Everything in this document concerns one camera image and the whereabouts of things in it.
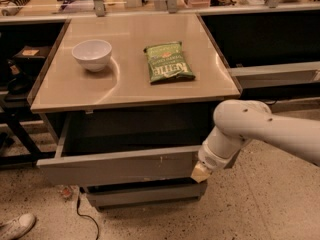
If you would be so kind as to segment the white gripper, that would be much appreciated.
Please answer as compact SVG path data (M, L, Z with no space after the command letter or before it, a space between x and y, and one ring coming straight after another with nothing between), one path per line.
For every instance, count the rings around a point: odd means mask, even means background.
M212 171L226 168L235 152L228 149L224 156L218 151L212 151L207 141L204 141L198 152L199 162L193 168L191 178L197 183L207 180Z

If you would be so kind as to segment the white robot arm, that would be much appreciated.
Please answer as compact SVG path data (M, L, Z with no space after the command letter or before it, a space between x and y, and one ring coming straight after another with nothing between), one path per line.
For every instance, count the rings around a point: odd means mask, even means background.
M214 128L198 151L191 178L197 183L227 168L251 140L260 140L320 165L320 122L274 115L260 101L227 100L213 112Z

